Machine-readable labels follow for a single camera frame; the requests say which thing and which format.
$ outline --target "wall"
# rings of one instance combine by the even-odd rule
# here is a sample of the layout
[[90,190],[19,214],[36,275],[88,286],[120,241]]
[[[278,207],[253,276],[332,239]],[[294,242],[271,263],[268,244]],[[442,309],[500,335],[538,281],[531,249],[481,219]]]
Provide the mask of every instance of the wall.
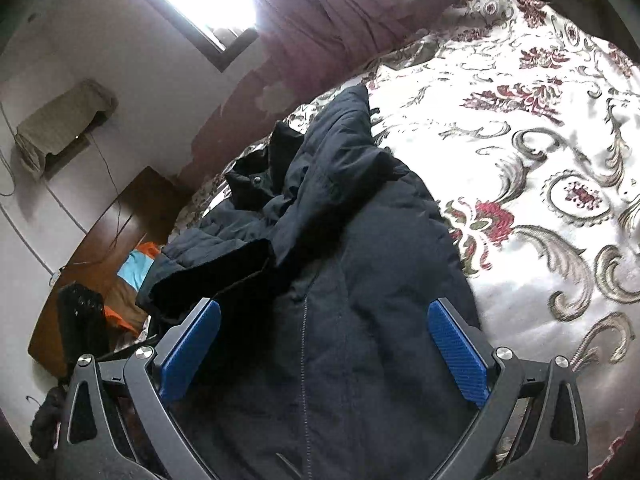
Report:
[[[27,15],[35,13],[31,22]],[[164,176],[190,160],[200,127],[249,70],[264,62],[259,41],[224,73],[144,0],[35,0],[0,56],[0,100],[10,127],[91,77],[119,99],[94,131],[118,192],[145,166]],[[116,197],[91,144],[50,180],[34,182],[21,167],[0,115],[0,149],[17,190],[0,197],[0,408],[27,446],[38,405],[55,381],[27,354],[53,272],[64,265]],[[0,192],[11,181],[0,166]]]

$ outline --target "window frame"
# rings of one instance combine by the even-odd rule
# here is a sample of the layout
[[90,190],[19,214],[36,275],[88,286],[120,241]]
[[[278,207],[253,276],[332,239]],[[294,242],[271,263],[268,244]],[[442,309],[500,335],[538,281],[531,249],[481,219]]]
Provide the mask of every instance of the window frame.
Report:
[[229,47],[221,50],[168,0],[145,1],[187,38],[220,72],[224,72],[258,38],[258,32],[253,27],[250,27],[244,30]]

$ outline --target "floral bedspread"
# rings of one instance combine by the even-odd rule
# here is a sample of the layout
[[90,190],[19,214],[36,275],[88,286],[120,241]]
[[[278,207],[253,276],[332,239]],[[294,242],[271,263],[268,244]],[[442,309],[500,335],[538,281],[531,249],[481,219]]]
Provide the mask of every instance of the floral bedspread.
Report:
[[376,143],[438,200],[490,340],[578,372],[597,478],[640,410],[640,70],[539,0],[461,0],[359,82]]

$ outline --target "jacket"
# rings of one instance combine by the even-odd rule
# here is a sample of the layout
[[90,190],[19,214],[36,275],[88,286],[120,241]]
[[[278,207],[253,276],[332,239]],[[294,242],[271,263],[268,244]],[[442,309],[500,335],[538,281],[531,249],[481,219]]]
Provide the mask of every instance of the jacket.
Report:
[[476,408],[426,327],[445,296],[479,326],[437,204],[374,145],[364,86],[303,136],[277,124],[229,199],[165,246],[138,295],[165,323],[202,297],[220,334],[172,406],[221,479],[424,480]]

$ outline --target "white floral fabric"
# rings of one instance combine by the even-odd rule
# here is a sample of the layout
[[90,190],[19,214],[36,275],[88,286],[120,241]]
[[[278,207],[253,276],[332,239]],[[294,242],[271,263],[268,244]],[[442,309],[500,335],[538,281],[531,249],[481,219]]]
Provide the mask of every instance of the white floral fabric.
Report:
[[438,201],[491,342],[578,372],[597,478],[640,410],[640,70],[539,0],[461,0],[359,81],[376,143]]

